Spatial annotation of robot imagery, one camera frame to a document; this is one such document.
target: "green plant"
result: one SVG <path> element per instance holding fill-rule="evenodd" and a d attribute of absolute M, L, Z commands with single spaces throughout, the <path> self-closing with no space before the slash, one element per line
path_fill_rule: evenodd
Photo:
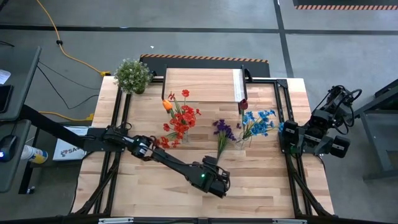
<path fill-rule="evenodd" d="M 143 93 L 147 84 L 152 80 L 152 74 L 146 64 L 138 60 L 123 59 L 114 73 L 116 84 L 125 93 Z"/>

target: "wooden board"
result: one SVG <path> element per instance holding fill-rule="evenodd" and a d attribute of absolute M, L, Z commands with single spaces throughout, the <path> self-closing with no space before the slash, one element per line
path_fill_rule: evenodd
<path fill-rule="evenodd" d="M 310 117 L 304 82 L 300 78 L 294 78 L 288 79 L 288 84 L 295 120 L 303 124 Z M 162 127 L 170 118 L 161 104 L 161 89 L 161 84 L 151 84 L 143 95 L 132 96 L 128 118 L 132 124 L 130 136 L 167 134 Z M 110 124 L 116 91 L 117 87 L 113 84 L 112 77 L 105 77 L 93 126 L 105 127 Z M 248 85 L 248 98 L 249 110 L 276 110 L 274 89 L 271 85 Z M 189 131 L 189 142 L 177 149 L 169 149 L 168 152 L 184 162 L 201 161 L 205 155 L 216 155 L 217 142 L 211 123 L 224 118 L 232 126 L 236 125 L 239 119 L 237 106 L 236 103 L 209 102 L 189 105 L 201 109 L 202 115 L 197 118 L 197 125 Z M 278 123 L 278 117 L 273 117 L 272 120 Z M 78 210 L 97 187 L 103 156 L 104 153 L 95 152 L 83 161 L 73 211 Z M 303 155 L 303 164 L 308 187 L 324 208 L 333 213 L 322 163 L 317 157 Z M 227 151 L 221 156 L 220 166 L 231 172 L 231 188 L 222 199 L 190 186 L 183 176 L 162 164 L 142 162 L 125 152 L 121 158 L 112 216 L 294 216 L 285 159 L 280 153 L 276 131 L 271 131 L 266 138 L 254 137 L 250 147 L 243 151 L 235 150 L 232 145 L 228 146 Z M 300 207 L 304 211 L 301 191 L 298 191 L 298 195 Z"/>
<path fill-rule="evenodd" d="M 168 68 L 164 99 L 170 92 L 184 100 L 182 90 L 189 90 L 188 101 L 240 102 L 244 98 L 241 69 Z"/>

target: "yellow cable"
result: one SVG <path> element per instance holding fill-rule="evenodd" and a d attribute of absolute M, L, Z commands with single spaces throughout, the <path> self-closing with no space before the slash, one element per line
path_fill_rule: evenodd
<path fill-rule="evenodd" d="M 69 121 L 92 121 L 94 118 L 94 114 L 90 114 L 89 117 L 87 117 L 86 119 L 73 119 L 73 118 L 68 118 L 67 116 L 64 116 L 62 114 L 58 114 L 56 112 L 51 112 L 51 111 L 39 111 L 39 113 L 41 114 L 52 114 L 55 116 L 59 116 L 61 118 L 67 119 Z"/>
<path fill-rule="evenodd" d="M 58 33 L 57 27 L 55 26 L 54 21 L 52 20 L 52 18 L 51 18 L 51 16 L 50 16 L 49 12 L 47 12 L 47 10 L 44 8 L 44 6 L 42 5 L 42 3 L 40 3 L 39 0 L 36 0 L 36 1 L 37 1 L 37 3 L 42 7 L 42 9 L 43 9 L 44 12 L 47 14 L 47 16 L 49 17 L 49 19 L 50 19 L 50 21 L 51 21 L 51 23 L 52 23 L 52 26 L 53 26 L 54 29 L 55 29 L 55 33 L 57 34 L 58 40 L 61 41 L 60 34 Z M 99 71 L 99 70 L 96 69 L 94 66 L 92 66 L 92 65 L 90 65 L 90 64 L 88 64 L 88 63 L 86 63 L 86 62 L 84 62 L 84 61 L 82 61 L 82 60 L 79 60 L 79 59 L 77 59 L 77 58 L 74 58 L 74 57 L 68 55 L 68 54 L 65 53 L 65 51 L 63 50 L 61 44 L 58 44 L 58 46 L 60 47 L 62 53 L 63 53 L 65 56 L 67 56 L 68 58 L 70 58 L 70 59 L 72 59 L 72 60 L 75 60 L 75 61 L 77 61 L 77 62 L 80 62 L 80 63 L 82 63 L 83 65 L 86 65 L 86 66 L 92 68 L 94 71 L 98 72 L 102 77 L 104 77 L 105 75 L 108 75 L 108 74 L 110 75 L 111 72 L 109 72 L 109 71 L 106 71 L 106 72 Z"/>

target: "spray can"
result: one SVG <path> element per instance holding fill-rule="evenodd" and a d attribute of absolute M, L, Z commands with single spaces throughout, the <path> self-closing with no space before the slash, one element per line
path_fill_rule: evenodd
<path fill-rule="evenodd" d="M 29 162 L 42 164 L 47 160 L 48 156 L 49 155 L 47 154 L 47 152 L 43 150 L 25 145 L 21 155 L 21 159 L 27 159 Z"/>

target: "desk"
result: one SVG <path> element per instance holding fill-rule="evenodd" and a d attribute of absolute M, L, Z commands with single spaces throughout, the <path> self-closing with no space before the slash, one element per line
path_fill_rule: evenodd
<path fill-rule="evenodd" d="M 303 79 L 288 79 L 296 122 L 304 124 L 310 118 L 310 107 Z M 166 135 L 163 123 L 170 120 L 161 104 L 161 84 L 150 84 L 143 95 L 131 98 L 128 122 L 129 135 Z M 249 109 L 276 110 L 272 85 L 247 84 Z M 93 126 L 103 128 L 111 123 L 117 86 L 113 77 L 104 77 L 95 111 Z M 217 138 L 211 123 L 217 119 L 236 125 L 239 119 L 236 103 L 189 103 L 202 112 L 197 125 L 189 130 L 189 142 L 168 149 L 184 162 L 201 161 L 203 156 L 216 155 Z M 121 118 L 123 103 L 119 116 Z M 81 166 L 73 211 L 88 200 L 98 186 L 103 152 L 94 152 Z M 333 213 L 328 184 L 322 163 L 315 156 L 303 155 L 307 184 L 324 208 Z M 113 217 L 212 217 L 212 218 L 292 218 L 292 199 L 287 178 L 285 157 L 281 154 L 277 132 L 268 137 L 253 138 L 243 151 L 228 146 L 219 165 L 231 172 L 231 188 L 225 198 L 205 194 L 184 177 L 162 164 L 142 162 L 130 153 L 122 154 L 116 184 Z M 302 193 L 298 190 L 300 208 L 304 211 Z"/>

